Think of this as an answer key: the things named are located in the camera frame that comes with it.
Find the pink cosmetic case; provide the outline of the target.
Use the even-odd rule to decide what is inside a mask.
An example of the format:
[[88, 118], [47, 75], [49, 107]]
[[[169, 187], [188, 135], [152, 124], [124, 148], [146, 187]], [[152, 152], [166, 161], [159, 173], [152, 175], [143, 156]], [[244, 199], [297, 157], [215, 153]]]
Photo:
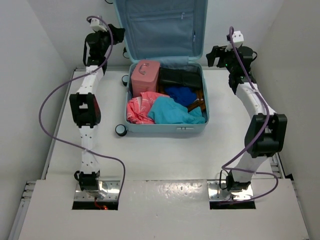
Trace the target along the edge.
[[138, 62], [130, 77], [133, 97], [143, 92], [156, 92], [160, 66], [160, 62], [155, 60], [144, 59]]

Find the brown trousers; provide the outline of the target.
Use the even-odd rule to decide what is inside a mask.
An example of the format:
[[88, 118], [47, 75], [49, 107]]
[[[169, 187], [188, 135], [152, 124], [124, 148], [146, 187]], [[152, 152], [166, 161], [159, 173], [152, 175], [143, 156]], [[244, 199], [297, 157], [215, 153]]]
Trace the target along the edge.
[[[163, 86], [163, 85], [158, 85], [158, 86], [156, 87], [156, 91], [157, 91], [158, 93], [160, 93], [160, 94], [167, 95], [167, 94], [165, 93], [165, 88], [166, 88], [166, 87]], [[193, 102], [191, 105], [187, 106], [186, 108], [188, 109], [189, 112], [192, 111], [192, 110], [194, 110], [194, 109], [197, 108], [197, 107], [200, 107], [200, 110], [201, 110], [202, 112], [205, 111], [205, 110], [206, 110], [206, 104], [205, 104], [205, 97], [204, 97], [204, 92], [203, 92], [203, 90], [202, 90], [202, 89], [198, 89], [198, 90], [192, 89], [192, 91], [193, 91], [194, 93], [196, 93], [197, 99], [196, 99], [195, 102]]]

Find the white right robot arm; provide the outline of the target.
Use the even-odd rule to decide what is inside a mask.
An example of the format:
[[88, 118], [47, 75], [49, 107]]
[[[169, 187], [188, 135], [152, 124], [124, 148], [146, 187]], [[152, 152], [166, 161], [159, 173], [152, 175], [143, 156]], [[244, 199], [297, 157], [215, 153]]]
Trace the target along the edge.
[[257, 55], [247, 46], [233, 50], [230, 46], [217, 45], [206, 55], [209, 67], [217, 60], [217, 67], [228, 70], [229, 87], [251, 118], [244, 137], [244, 149], [222, 166], [222, 170], [228, 172], [225, 179], [227, 191], [247, 189], [261, 164], [281, 152], [285, 141], [287, 116], [276, 113], [268, 105], [252, 76], [251, 63]]

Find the pink patterned garment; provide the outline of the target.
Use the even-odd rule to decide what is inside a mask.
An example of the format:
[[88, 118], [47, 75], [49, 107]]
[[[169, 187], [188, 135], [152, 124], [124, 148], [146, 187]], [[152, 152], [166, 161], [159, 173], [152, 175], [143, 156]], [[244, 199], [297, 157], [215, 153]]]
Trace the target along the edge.
[[153, 104], [158, 97], [169, 97], [168, 95], [146, 91], [132, 98], [126, 105], [126, 120], [131, 124], [143, 125], [154, 124], [154, 120], [148, 117]]

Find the dark blue cloth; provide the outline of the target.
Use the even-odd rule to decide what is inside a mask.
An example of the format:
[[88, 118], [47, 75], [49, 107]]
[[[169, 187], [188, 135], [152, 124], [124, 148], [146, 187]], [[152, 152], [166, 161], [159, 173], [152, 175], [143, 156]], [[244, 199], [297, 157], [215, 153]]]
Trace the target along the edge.
[[197, 100], [197, 94], [190, 87], [170, 86], [164, 88], [165, 93], [176, 103], [188, 107]]

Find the black pouch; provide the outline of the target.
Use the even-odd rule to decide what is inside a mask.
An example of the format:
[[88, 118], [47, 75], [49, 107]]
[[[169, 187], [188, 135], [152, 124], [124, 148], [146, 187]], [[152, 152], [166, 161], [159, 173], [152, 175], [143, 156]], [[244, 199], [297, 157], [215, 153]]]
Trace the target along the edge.
[[159, 83], [163, 86], [188, 87], [201, 89], [203, 80], [200, 74], [182, 69], [159, 69]]

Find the light blue shirt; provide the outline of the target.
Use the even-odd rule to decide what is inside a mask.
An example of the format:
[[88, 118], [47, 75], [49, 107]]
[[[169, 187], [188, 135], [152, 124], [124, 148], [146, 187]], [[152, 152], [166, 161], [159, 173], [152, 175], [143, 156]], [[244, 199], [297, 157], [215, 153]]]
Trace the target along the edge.
[[153, 103], [147, 116], [155, 124], [174, 125], [174, 124], [204, 124], [206, 119], [202, 115], [200, 107], [196, 107], [188, 112], [185, 106], [175, 102], [170, 97], [160, 96]]

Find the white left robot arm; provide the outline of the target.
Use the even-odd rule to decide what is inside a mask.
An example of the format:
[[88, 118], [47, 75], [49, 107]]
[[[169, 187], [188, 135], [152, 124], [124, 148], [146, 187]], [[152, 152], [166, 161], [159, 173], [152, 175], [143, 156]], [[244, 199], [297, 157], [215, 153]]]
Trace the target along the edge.
[[74, 178], [80, 189], [86, 192], [99, 190], [100, 166], [96, 156], [91, 153], [95, 148], [95, 135], [101, 122], [101, 110], [96, 98], [100, 80], [105, 75], [108, 63], [106, 53], [109, 47], [123, 42], [125, 29], [112, 24], [108, 28], [93, 27], [84, 41], [82, 61], [86, 76], [76, 93], [69, 96], [69, 103], [74, 123], [79, 129], [81, 146], [81, 167]]

